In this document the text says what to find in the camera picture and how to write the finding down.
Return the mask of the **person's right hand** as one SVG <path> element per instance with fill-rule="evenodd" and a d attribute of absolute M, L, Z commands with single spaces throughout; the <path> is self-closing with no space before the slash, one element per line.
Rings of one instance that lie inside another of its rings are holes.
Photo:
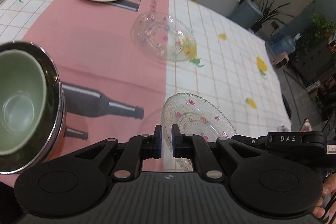
<path fill-rule="evenodd" d="M 335 194 L 335 176 L 331 174 L 323 182 L 322 196 L 319 198 L 316 207 L 312 214 L 317 218 L 322 218 L 325 215 L 326 204 L 331 201 L 331 197 Z M 329 216 L 329 223 L 335 223 L 333 219 L 335 215 L 335 202 L 331 205 L 326 213 L 326 217 Z"/>

